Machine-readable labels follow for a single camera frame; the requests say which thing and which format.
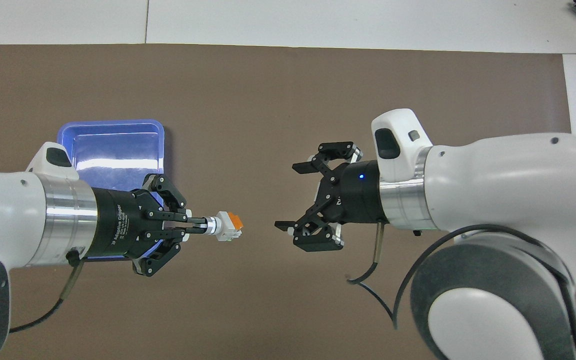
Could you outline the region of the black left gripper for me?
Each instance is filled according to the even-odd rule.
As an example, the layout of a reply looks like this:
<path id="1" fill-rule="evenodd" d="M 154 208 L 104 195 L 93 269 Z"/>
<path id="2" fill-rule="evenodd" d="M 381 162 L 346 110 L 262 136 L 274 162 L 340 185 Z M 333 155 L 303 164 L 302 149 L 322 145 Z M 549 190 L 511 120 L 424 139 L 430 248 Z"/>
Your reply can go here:
<path id="1" fill-rule="evenodd" d="M 121 191 L 93 187 L 96 230 L 85 256 L 124 256 L 133 259 L 132 268 L 137 275 L 151 277 L 181 251 L 185 235 L 207 233 L 207 229 L 201 227 L 163 228 L 163 221 L 200 225 L 207 224 L 208 220 L 190 215 L 185 197 L 164 174 L 147 174 L 142 189 Z M 162 198 L 162 209 L 150 192 Z M 156 249 L 145 254 L 157 242 L 160 244 Z"/>

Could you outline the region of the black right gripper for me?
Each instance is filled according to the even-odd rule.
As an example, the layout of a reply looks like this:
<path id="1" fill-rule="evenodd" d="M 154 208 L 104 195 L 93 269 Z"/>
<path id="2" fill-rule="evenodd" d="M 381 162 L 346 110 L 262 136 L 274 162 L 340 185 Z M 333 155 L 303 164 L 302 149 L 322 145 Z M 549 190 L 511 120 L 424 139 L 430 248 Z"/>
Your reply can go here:
<path id="1" fill-rule="evenodd" d="M 387 224 L 378 162 L 360 161 L 363 156 L 352 141 L 324 142 L 306 161 L 293 163 L 291 168 L 298 174 L 322 173 L 318 202 L 297 220 L 277 220 L 274 227 L 287 232 L 303 251 L 338 251 L 345 245 L 341 224 Z M 346 162 L 331 170 L 329 162 L 338 159 Z M 337 183 L 329 182 L 333 178 Z"/>

